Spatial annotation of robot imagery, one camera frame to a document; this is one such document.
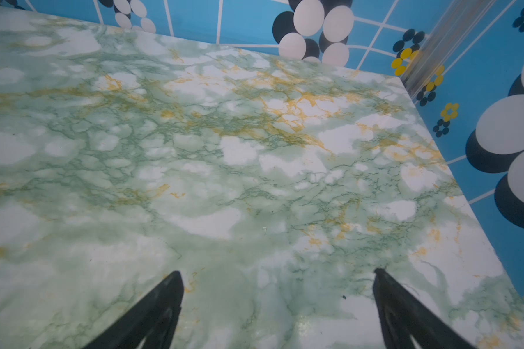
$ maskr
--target marble pattern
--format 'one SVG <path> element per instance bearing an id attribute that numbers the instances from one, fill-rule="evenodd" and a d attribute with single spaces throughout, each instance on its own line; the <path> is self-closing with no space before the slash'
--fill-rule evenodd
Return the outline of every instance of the marble pattern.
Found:
<path id="1" fill-rule="evenodd" d="M 524 348 L 398 78 L 0 8 L 0 349 L 80 348 L 173 270 L 174 348 L 381 348 L 377 267 Z"/>

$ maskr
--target white grid line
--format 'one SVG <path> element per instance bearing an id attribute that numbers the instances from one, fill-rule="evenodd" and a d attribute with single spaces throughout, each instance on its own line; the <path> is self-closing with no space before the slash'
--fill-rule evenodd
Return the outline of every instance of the white grid line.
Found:
<path id="1" fill-rule="evenodd" d="M 456 62 L 458 62 L 458 61 L 460 60 L 460 58 L 462 58 L 462 56 L 463 56 L 466 52 L 468 52 L 468 50 L 471 49 L 473 45 L 475 45 L 475 43 L 476 43 L 476 42 L 477 42 L 477 41 L 478 41 L 478 40 L 483 36 L 483 34 L 485 34 L 485 33 L 489 30 L 489 28 L 491 28 L 491 27 L 493 26 L 493 24 L 495 24 L 495 22 L 497 22 L 498 19 L 501 18 L 501 16 L 504 15 L 504 13 L 505 13 L 505 12 L 510 8 L 510 6 L 512 6 L 515 2 L 516 2 L 516 0 L 511 0 L 511 1 L 510 1 L 510 3 L 509 3 L 509 4 L 508 4 L 508 5 L 507 5 L 507 6 L 506 6 L 502 11 L 501 11 L 501 13 L 499 13 L 499 14 L 497 15 L 497 17 L 495 17 L 495 18 L 491 21 L 491 23 L 489 23 L 489 24 L 487 25 L 487 27 L 485 27 L 485 29 L 482 30 L 481 33 L 479 33 L 479 35 L 477 36 L 477 38 L 475 38 L 475 39 L 472 41 L 472 43 L 469 44 L 468 47 L 466 47 L 466 49 L 465 49 L 464 51 L 462 51 L 462 53 L 461 53 L 458 57 L 456 57 L 456 59 L 455 59 L 455 60 L 454 60 L 454 61 L 453 61 L 449 66 L 448 66 L 448 68 L 446 68 L 446 69 L 444 70 L 443 75 L 446 75 L 446 74 L 448 73 L 448 71 L 449 71 L 449 70 L 454 66 L 454 64 L 456 64 Z"/>
<path id="2" fill-rule="evenodd" d="M 268 44 L 268 45 L 265 45 L 265 44 L 222 44 L 222 45 L 226 45 L 226 46 L 231 46 L 231 47 L 243 47 L 243 48 L 256 48 L 256 47 L 275 47 L 275 48 L 278 48 L 279 45 L 277 44 Z M 377 53 L 380 53 L 380 54 L 383 54 L 383 55 L 387 55 L 387 56 L 390 56 L 390 57 L 396 57 L 396 54 L 394 53 L 390 53 L 390 52 L 386 52 L 386 51 L 383 51 L 383 50 L 379 50 L 379 49 L 375 49 L 373 47 L 369 47 L 369 46 L 362 46 L 362 45 L 346 45 L 349 49 L 361 49 L 361 50 L 369 50 L 369 51 L 373 51 L 373 52 L 377 52 Z"/>
<path id="3" fill-rule="evenodd" d="M 31 10 L 32 10 L 33 12 L 36 12 L 36 11 L 37 11 L 37 10 L 35 10 L 35 7 L 33 7 L 33 5 L 31 4 L 31 1 L 29 1 L 29 0 L 25 0 L 25 2 L 26 2 L 27 5 L 31 8 Z"/>
<path id="4" fill-rule="evenodd" d="M 400 28 L 400 27 L 397 27 L 397 26 L 393 26 L 393 25 L 390 25 L 390 24 L 382 24 L 380 22 L 373 21 L 372 19 L 366 19 L 366 18 L 361 18 L 361 17 L 354 17 L 354 19 L 356 21 L 361 22 L 361 23 L 372 24 L 374 26 L 379 26 L 379 27 L 382 26 L 384 28 L 400 31 L 400 32 L 403 32 L 403 33 L 405 33 L 407 31 L 407 29 Z"/>
<path id="5" fill-rule="evenodd" d="M 359 62 L 359 65 L 357 66 L 357 70 L 359 70 L 359 68 L 361 68 L 361 66 L 363 65 L 363 62 L 365 61 L 365 58 L 367 58 L 367 55 L 369 54 L 370 49 L 373 47 L 375 41 L 377 41 L 377 38 L 380 35 L 380 32 L 384 28 L 384 25 L 386 24 L 386 21 L 388 21 L 388 18 L 392 14 L 392 11 L 394 11 L 394 8 L 396 7 L 396 5 L 398 5 L 398 0 L 394 0 L 394 3 L 390 7 L 390 10 L 388 10 L 388 13 L 386 14 L 386 17 L 384 17 L 384 20 L 382 21 L 382 23 L 378 27 L 377 33 L 374 35 L 373 40 L 370 42 L 369 48 L 365 51 L 365 53 L 363 55 L 363 58 L 361 58 L 361 61 Z"/>
<path id="6" fill-rule="evenodd" d="M 163 0 L 163 4 L 165 5 L 165 12 L 167 13 L 167 22 L 169 24 L 169 34 L 171 34 L 171 36 L 175 36 L 175 33 L 173 32 L 173 24 L 171 23 L 171 13 L 169 12 L 169 4 L 167 4 L 167 0 Z"/>
<path id="7" fill-rule="evenodd" d="M 279 47 L 279 45 L 270 44 L 270 45 L 264 45 L 264 44 L 222 44 L 225 46 L 231 46 L 231 47 Z"/>
<path id="8" fill-rule="evenodd" d="M 481 31 L 481 33 L 479 33 L 479 35 L 478 35 L 478 36 L 477 36 L 477 37 L 476 37 L 476 38 L 475 38 L 475 39 L 474 39 L 474 40 L 473 40 L 473 41 L 468 45 L 468 47 L 466 47 L 465 50 L 462 51 L 462 53 L 461 53 L 460 55 L 458 55 L 458 57 L 456 57 L 456 59 L 455 59 L 452 63 L 450 63 L 450 65 L 448 66 L 448 68 L 446 68 L 446 69 L 444 70 L 444 73 L 442 74 L 443 76 L 446 75 L 450 69 L 452 69 L 452 67 L 454 66 L 454 64 L 456 64 L 456 63 L 460 60 L 460 58 L 462 58 L 462 56 L 464 56 L 464 54 L 465 54 L 466 52 L 468 52 L 469 49 L 471 49 L 473 45 L 475 45 L 475 43 L 476 43 L 476 42 L 477 42 L 477 41 L 478 41 L 478 40 L 479 40 L 479 39 L 480 39 L 480 38 L 481 38 L 481 37 L 482 37 L 482 36 L 483 36 L 483 35 L 484 35 L 484 34 L 485 34 L 485 33 L 486 33 L 486 32 L 487 32 L 487 31 L 492 27 L 492 26 L 493 26 L 493 24 L 495 24 L 495 23 L 499 20 L 499 18 L 501 18 L 501 17 L 504 15 L 505 12 L 507 12 L 507 10 L 510 8 L 510 6 L 512 6 L 515 2 L 516 2 L 516 0 L 511 0 L 511 1 L 509 2 L 509 4 L 508 4 L 508 5 L 507 5 L 507 6 L 506 6 L 502 11 L 501 11 L 501 13 L 499 13 L 499 14 L 497 15 L 497 17 L 495 17 L 495 18 L 494 18 L 494 19 L 493 19 L 493 20 L 492 20 L 492 21 L 487 25 L 487 27 L 485 27 L 485 28 Z M 459 157 L 457 157 L 457 158 L 455 158 L 455 159 L 452 159 L 452 160 L 448 161 L 448 162 L 447 162 L 447 165 L 449 165 L 449 164 L 454 164 L 455 162 L 460 161 L 460 160 L 464 160 L 465 158 L 466 158 L 465 155 L 459 156 Z M 483 195 L 485 195 L 485 197 L 481 195 L 481 196 L 479 196 L 479 197 L 477 197 L 477 198 L 475 198 L 475 199 L 473 199 L 473 200 L 470 200 L 469 204 L 473 204 L 474 202 L 477 202 L 477 201 L 479 201 L 479 200 L 481 200 L 481 199 L 483 199 L 483 198 L 488 197 L 489 195 L 493 194 L 492 192 L 487 192 L 487 193 L 483 194 Z"/>
<path id="9" fill-rule="evenodd" d="M 97 11 L 99 23 L 103 24 L 103 16 L 101 15 L 101 10 L 99 10 L 99 4 L 97 3 L 97 0 L 93 0 L 93 3 L 95 4 L 95 10 Z"/>
<path id="10" fill-rule="evenodd" d="M 490 197 L 491 195 L 493 195 L 495 193 L 495 189 L 491 189 L 490 191 L 486 192 L 485 194 L 481 194 L 480 196 L 478 196 L 477 198 L 475 199 L 471 199 L 468 201 L 468 204 L 475 204 L 477 201 L 480 201 L 480 200 L 483 200 L 487 197 Z"/>
<path id="11" fill-rule="evenodd" d="M 466 157 L 467 157 L 467 156 L 462 155 L 462 156 L 459 156 L 459 157 L 457 157 L 457 158 L 455 158 L 455 159 L 452 159 L 452 160 L 450 160 L 450 161 L 447 161 L 447 165 L 449 165 L 449 164 L 454 164 L 454 163 L 456 163 L 457 161 L 460 161 L 460 160 L 464 160 Z"/>
<path id="12" fill-rule="evenodd" d="M 217 12 L 217 37 L 216 44 L 219 44 L 219 36 L 221 34 L 221 16 L 224 12 L 224 0 L 219 0 L 219 11 Z"/>

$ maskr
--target wallpaper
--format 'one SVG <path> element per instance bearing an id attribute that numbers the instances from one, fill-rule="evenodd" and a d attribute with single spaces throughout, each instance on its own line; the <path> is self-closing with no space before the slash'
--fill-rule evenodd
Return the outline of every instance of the wallpaper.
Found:
<path id="1" fill-rule="evenodd" d="M 397 76 L 449 4 L 450 0 L 0 0 L 1 6 Z"/>
<path id="2" fill-rule="evenodd" d="M 497 1 L 415 103 L 524 298 L 524 0 Z"/>

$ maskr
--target countertop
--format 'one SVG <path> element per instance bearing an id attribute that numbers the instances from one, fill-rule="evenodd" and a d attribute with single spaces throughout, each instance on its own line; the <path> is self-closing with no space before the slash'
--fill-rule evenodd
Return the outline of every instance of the countertop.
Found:
<path id="1" fill-rule="evenodd" d="M 524 348 L 398 78 L 0 8 L 0 348 L 80 348 L 173 270 L 174 348 L 381 348 L 378 267 Z"/>

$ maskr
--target blue wall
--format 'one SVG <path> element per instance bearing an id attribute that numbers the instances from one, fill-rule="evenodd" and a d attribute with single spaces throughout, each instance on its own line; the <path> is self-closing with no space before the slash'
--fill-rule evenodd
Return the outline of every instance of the blue wall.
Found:
<path id="1" fill-rule="evenodd" d="M 466 150 L 479 118 L 491 105 L 509 96 L 511 86 L 521 74 L 524 25 L 516 25 L 524 21 L 522 11 L 524 13 L 524 0 L 498 0 L 444 64 L 447 67 L 444 81 L 434 90 L 435 99 L 427 101 L 424 106 L 421 106 L 421 101 L 416 102 L 498 257 L 516 289 L 524 296 L 524 217 L 521 217 L 521 212 L 513 212 L 516 207 L 508 207 L 516 203 L 503 190 L 504 181 L 501 182 L 516 155 L 481 157 L 485 155 L 484 150 L 480 149 L 482 153 L 473 152 L 471 140 L 468 152 Z M 524 90 L 516 89 L 510 94 L 517 92 L 524 94 Z M 449 133 L 437 137 L 436 133 L 444 129 L 444 123 L 439 130 L 435 126 L 443 118 L 441 112 L 448 103 L 459 104 L 458 116 L 450 120 Z M 518 106 L 506 115 L 506 119 L 518 123 L 522 115 L 524 110 Z M 513 126 L 514 123 L 509 129 L 501 129 L 499 135 L 511 133 Z M 502 142 L 503 137 L 497 138 L 495 134 L 493 137 L 496 142 Z M 496 173 L 486 172 L 488 168 L 495 168 Z"/>
<path id="2" fill-rule="evenodd" d="M 129 19 L 115 15 L 119 0 L 0 0 L 2 6 L 17 6 L 25 10 L 36 10 L 63 17 L 83 19 L 114 26 L 133 26 L 139 30 L 144 27 L 164 35 L 174 35 L 210 43 L 221 43 L 249 50 L 279 54 L 279 43 L 272 34 L 272 27 L 282 12 L 292 12 L 300 0 L 132 0 L 140 2 L 147 10 L 146 18 L 153 26 L 142 25 L 143 13 L 131 11 Z M 402 39 L 403 34 L 413 29 L 415 32 L 429 34 L 439 18 L 451 3 L 451 0 L 320 0 L 327 8 L 348 5 L 355 21 L 353 29 L 342 40 L 349 52 L 346 67 L 394 75 L 391 67 L 398 51 L 393 51 L 394 44 Z M 313 39 L 316 44 L 322 34 L 322 28 L 314 35 L 304 38 Z M 406 42 L 404 49 L 412 46 Z M 322 50 L 318 58 L 322 59 Z M 406 66 L 409 59 L 402 64 Z"/>

